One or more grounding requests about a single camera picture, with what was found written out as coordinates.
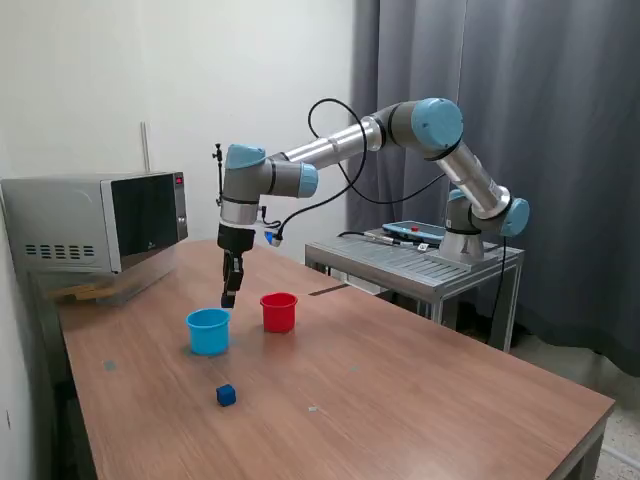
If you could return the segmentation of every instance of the white wall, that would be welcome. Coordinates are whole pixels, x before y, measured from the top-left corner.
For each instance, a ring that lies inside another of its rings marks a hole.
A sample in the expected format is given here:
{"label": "white wall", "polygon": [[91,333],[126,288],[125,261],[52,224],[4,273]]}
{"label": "white wall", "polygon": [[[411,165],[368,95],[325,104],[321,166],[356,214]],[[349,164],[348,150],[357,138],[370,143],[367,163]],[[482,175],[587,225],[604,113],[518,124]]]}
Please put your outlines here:
{"label": "white wall", "polygon": [[[312,140],[306,116],[316,100],[349,102],[353,10],[351,0],[142,0],[152,165],[184,170],[191,238],[217,235],[214,143],[225,152],[230,143],[288,150]],[[319,132],[347,124],[339,106],[317,113]],[[312,199],[267,199],[268,219],[283,219],[344,184],[337,167],[323,170]],[[276,251],[302,260],[305,242],[344,230],[344,202],[292,220]]]}
{"label": "white wall", "polygon": [[[0,176],[8,173],[8,167],[0,131]],[[3,479],[35,479],[37,473],[34,398],[29,374],[32,356],[25,338],[25,322],[4,219],[0,215],[0,477]]]}
{"label": "white wall", "polygon": [[0,4],[0,129],[13,173],[141,171],[135,2]]}

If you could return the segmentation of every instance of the grated metal surface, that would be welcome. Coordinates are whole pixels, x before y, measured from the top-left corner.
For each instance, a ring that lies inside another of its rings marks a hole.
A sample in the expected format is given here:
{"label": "grated metal surface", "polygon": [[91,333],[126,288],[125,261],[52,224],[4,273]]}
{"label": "grated metal surface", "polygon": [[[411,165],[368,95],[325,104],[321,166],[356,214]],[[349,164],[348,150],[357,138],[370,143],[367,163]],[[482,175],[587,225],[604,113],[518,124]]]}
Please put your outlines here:
{"label": "grated metal surface", "polygon": [[[506,264],[512,263],[520,252],[507,248]],[[402,279],[420,284],[420,290],[433,292],[482,274],[491,267],[499,268],[502,248],[486,252],[483,266],[472,272],[439,261],[437,250],[434,249],[419,252],[415,248],[386,245],[362,237],[335,237],[314,242],[307,245],[306,255],[313,261],[374,283],[380,284],[379,281],[383,279],[386,285],[382,286],[393,287]]]}

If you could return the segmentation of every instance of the cable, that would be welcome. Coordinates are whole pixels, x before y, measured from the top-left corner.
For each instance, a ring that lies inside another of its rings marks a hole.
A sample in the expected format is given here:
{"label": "cable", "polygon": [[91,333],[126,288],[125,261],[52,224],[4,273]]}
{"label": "cable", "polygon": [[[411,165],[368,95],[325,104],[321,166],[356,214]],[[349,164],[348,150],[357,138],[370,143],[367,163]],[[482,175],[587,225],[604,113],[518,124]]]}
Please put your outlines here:
{"label": "cable", "polygon": [[[340,168],[340,171],[342,172],[342,175],[344,175],[344,178],[347,179],[347,181],[349,181],[349,177],[347,176],[347,172],[344,171],[344,168],[342,168],[342,165],[338,164],[338,168]],[[351,189],[356,192],[360,197],[364,198],[367,202],[371,202],[371,203],[375,203],[376,205],[393,205],[394,203],[400,203],[400,202],[405,202],[413,197],[415,197],[416,195],[421,194],[422,192],[424,192],[427,188],[429,188],[431,185],[433,185],[434,183],[436,183],[438,180],[440,180],[442,177],[444,177],[445,174],[441,173],[440,175],[438,175],[436,178],[434,178],[433,180],[431,180],[429,183],[427,183],[424,187],[419,188],[418,190],[416,190],[415,192],[407,195],[406,197],[403,198],[399,198],[398,200],[388,200],[388,201],[380,201],[380,200],[374,200],[373,198],[369,198],[367,196],[365,196],[363,193],[361,193],[360,191],[358,191],[358,189],[356,188],[355,185],[353,185],[351,187]]]}
{"label": "cable", "polygon": [[308,207],[301,208],[300,210],[297,210],[297,211],[293,212],[291,215],[289,215],[287,218],[285,218],[284,221],[282,222],[282,225],[280,225],[280,228],[278,228],[278,233],[276,234],[276,238],[279,239],[279,240],[282,240],[282,233],[284,232],[284,227],[293,218],[297,217],[301,213],[308,212],[309,210],[313,210],[314,208],[318,208],[318,207],[321,207],[323,205],[326,205],[329,202],[332,202],[333,200],[338,198],[340,195],[345,193],[347,190],[349,190],[351,187],[353,187],[353,184],[358,180],[358,178],[360,178],[360,174],[362,173],[362,170],[364,169],[364,163],[367,161],[367,149],[368,149],[367,132],[365,131],[364,126],[362,125],[362,122],[360,121],[360,118],[358,117],[356,112],[354,112],[353,109],[349,105],[347,105],[346,103],[341,102],[340,100],[338,100],[336,98],[323,98],[321,100],[318,100],[309,109],[309,113],[307,115],[308,123],[311,124],[311,120],[310,120],[311,119],[311,115],[313,115],[313,112],[315,111],[315,109],[319,105],[321,105],[323,103],[327,103],[327,102],[337,103],[338,105],[342,106],[345,110],[347,110],[351,114],[351,116],[358,123],[358,126],[360,127],[360,131],[362,132],[362,144],[363,144],[362,145],[362,161],[360,162],[360,168],[358,168],[358,172],[356,173],[356,176],[353,179],[353,181],[349,181],[349,184],[346,187],[344,187],[342,190],[340,190],[338,193],[332,195],[331,197],[327,198],[326,200],[323,200],[322,202],[314,203],[313,205],[309,205]]}
{"label": "cable", "polygon": [[347,230],[346,232],[342,232],[341,234],[339,234],[339,237],[344,237],[345,235],[359,235],[361,237],[364,237],[364,233],[363,232],[354,232],[351,230]]}
{"label": "cable", "polygon": [[502,237],[502,268],[500,269],[500,280],[498,280],[498,291],[493,301],[493,311],[491,312],[491,325],[496,317],[496,309],[498,308],[498,299],[500,298],[500,290],[502,289],[502,280],[504,279],[504,264],[507,260],[507,237]]}
{"label": "cable", "polygon": [[[313,134],[314,137],[316,138],[320,138],[319,135],[316,133],[315,129],[313,128],[313,125],[311,125],[311,115],[307,115],[307,125],[309,126],[309,130],[311,130],[311,133]],[[399,198],[398,200],[388,200],[388,201],[380,201],[380,200],[374,200],[373,198],[369,198],[367,197],[365,194],[363,194],[362,192],[360,192],[355,185],[353,185],[355,183],[355,180],[353,182],[351,182],[351,180],[349,180],[349,175],[347,175],[347,172],[344,171],[344,168],[342,168],[342,165],[340,165],[340,163],[338,163],[338,168],[340,169],[340,171],[342,172],[342,175],[344,176],[345,180],[349,183],[351,183],[351,189],[356,192],[360,197],[364,198],[367,202],[371,202],[371,203],[375,203],[376,205],[393,205],[394,203],[401,203],[401,202],[405,202],[413,197],[415,197],[416,195],[421,194],[422,192],[424,192],[427,188],[429,188],[431,185],[433,185],[436,181],[440,180],[442,177],[445,176],[444,173],[441,173],[440,175],[438,175],[436,178],[434,178],[433,180],[431,180],[429,183],[427,183],[424,187],[416,190],[415,192],[413,192],[410,195],[407,195],[404,198]]]}
{"label": "cable", "polygon": [[267,228],[280,228],[282,222],[280,220],[274,220],[273,222],[267,221],[267,206],[263,205],[260,207],[260,212],[262,214],[262,224]]}

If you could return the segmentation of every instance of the light blue joint cap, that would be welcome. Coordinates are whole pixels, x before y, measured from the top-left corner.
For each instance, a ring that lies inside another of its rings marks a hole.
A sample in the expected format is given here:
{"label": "light blue joint cap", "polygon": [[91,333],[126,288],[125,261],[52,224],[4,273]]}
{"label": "light blue joint cap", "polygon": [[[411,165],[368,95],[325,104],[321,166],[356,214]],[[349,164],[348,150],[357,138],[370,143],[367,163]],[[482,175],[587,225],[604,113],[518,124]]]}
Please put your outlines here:
{"label": "light blue joint cap", "polygon": [[232,143],[227,150],[225,168],[236,170],[238,168],[253,167],[264,162],[265,156],[264,148]]}
{"label": "light blue joint cap", "polygon": [[459,189],[454,188],[449,192],[449,201],[456,200],[458,198],[464,197],[464,193],[462,193]]}
{"label": "light blue joint cap", "polygon": [[300,164],[300,186],[298,187],[298,198],[309,198],[316,193],[318,188],[318,170],[313,165]]}
{"label": "light blue joint cap", "polygon": [[516,198],[509,208],[506,218],[500,229],[500,235],[515,237],[519,235],[529,221],[529,202],[524,198]]}
{"label": "light blue joint cap", "polygon": [[430,150],[446,150],[462,137],[462,112],[446,98],[426,98],[413,107],[411,129]]}

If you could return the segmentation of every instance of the microwave window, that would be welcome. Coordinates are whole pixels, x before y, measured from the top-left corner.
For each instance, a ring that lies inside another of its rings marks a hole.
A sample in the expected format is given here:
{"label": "microwave window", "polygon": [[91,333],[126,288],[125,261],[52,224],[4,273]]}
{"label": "microwave window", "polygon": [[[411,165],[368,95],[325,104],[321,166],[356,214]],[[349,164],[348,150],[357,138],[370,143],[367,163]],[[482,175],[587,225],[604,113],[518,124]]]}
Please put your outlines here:
{"label": "microwave window", "polygon": [[122,268],[178,242],[173,175],[111,183]]}

